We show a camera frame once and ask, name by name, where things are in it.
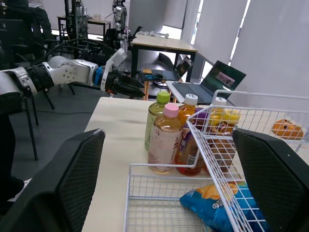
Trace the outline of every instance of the white bottle cap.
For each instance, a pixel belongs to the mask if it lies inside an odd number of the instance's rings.
[[[184,103],[187,105],[197,105],[198,97],[197,95],[188,93],[184,98]]]
[[[224,105],[226,105],[226,99],[220,98],[220,97],[216,97],[216,100],[214,100],[213,105],[221,105],[221,106],[224,106]]]

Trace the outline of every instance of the yellow bottle cap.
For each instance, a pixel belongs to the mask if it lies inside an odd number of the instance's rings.
[[[222,119],[228,124],[237,124],[239,123],[240,116],[240,113],[236,110],[226,110],[222,116]]]

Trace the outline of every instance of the green bottle cap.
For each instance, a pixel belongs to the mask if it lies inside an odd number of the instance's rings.
[[[170,94],[164,91],[158,92],[158,95],[156,96],[157,102],[167,103],[169,102]]]

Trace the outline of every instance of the pink bottle cap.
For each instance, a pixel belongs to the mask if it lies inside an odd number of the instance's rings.
[[[177,117],[179,112],[178,106],[174,104],[166,104],[164,106],[163,114],[166,117]]]

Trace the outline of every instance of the laptop screen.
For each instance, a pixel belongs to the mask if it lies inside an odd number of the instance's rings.
[[[187,71],[190,70],[192,65],[193,65],[192,61],[189,59],[188,56],[186,56],[177,66],[175,72],[179,76],[179,78],[181,78]]]
[[[201,84],[211,93],[218,89],[235,90],[245,76],[241,71],[217,61]]]

